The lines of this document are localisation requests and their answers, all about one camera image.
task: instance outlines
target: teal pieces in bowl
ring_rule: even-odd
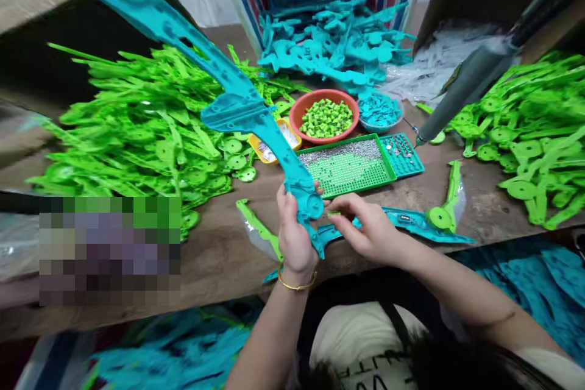
[[[362,122],[376,127],[390,127],[403,115],[399,102],[381,93],[360,97],[359,105]]]

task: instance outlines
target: woman's left hand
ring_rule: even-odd
[[[323,194],[319,182],[315,183],[315,189],[319,195]],[[276,201],[280,211],[278,246],[284,258],[283,279],[289,285],[306,285],[313,276],[319,257],[309,233],[297,222],[297,199],[293,194],[286,193],[284,184],[278,189]]]

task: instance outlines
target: wooden table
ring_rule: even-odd
[[[223,29],[211,39],[223,50],[221,41],[233,41],[244,57],[253,57],[245,45],[241,28]],[[405,103],[405,117],[421,126],[426,116]],[[404,132],[414,142],[414,132],[402,121],[391,133]],[[399,180],[390,186],[362,193],[369,201],[383,206],[425,211],[443,204],[449,185],[451,160],[461,160],[461,173],[466,189],[467,206],[457,232],[475,239],[479,245],[493,244],[521,236],[542,233],[543,228],[531,225],[522,202],[510,198],[496,186],[507,176],[498,165],[474,158],[462,158],[462,147],[452,136],[438,146],[417,149],[425,172]],[[0,339],[54,333],[65,329],[88,330],[103,325],[139,319],[154,314],[221,302],[236,297],[259,294],[271,286],[263,285],[264,276],[277,267],[275,261],[257,250],[248,240],[244,225],[235,207],[238,199],[248,198],[249,206],[274,233],[278,232],[278,211],[275,194],[284,175],[279,166],[256,161],[258,178],[252,183],[234,180],[231,193],[215,197],[198,208],[199,225],[191,232],[182,254],[182,284],[178,297],[168,303],[148,307],[17,307],[0,311]],[[326,219],[317,222],[327,223]],[[585,214],[563,223],[563,227],[585,223]],[[436,246],[450,252],[460,246]],[[343,240],[327,247],[326,259],[319,265],[319,281],[359,272],[374,267],[358,256]]]

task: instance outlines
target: pile of green plastic parts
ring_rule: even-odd
[[[499,186],[525,202],[532,224],[554,230],[585,207],[585,57],[554,52],[510,68],[450,127],[466,139],[464,157],[516,174]]]
[[[336,104],[331,99],[322,99],[311,105],[303,122],[300,131],[309,137],[330,138],[352,126],[353,113],[343,102]]]
[[[232,189],[232,178],[256,176],[256,158],[247,135],[206,128],[199,113],[224,91],[177,49],[152,50],[152,58],[120,52],[113,62],[72,49],[86,64],[90,83],[101,89],[91,102],[73,104],[60,118],[63,129],[46,121],[65,152],[48,154],[45,175],[28,180],[41,193],[58,196],[179,196],[182,240],[199,221],[194,208]],[[294,103],[288,94],[308,89],[287,77],[233,61],[257,88],[274,116],[284,117]]]

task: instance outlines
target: dark hair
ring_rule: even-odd
[[[455,338],[438,338],[427,331],[409,336],[411,370],[418,390],[562,390],[534,366],[494,344],[463,343]],[[327,363],[317,364],[300,381],[303,390],[343,389]]]

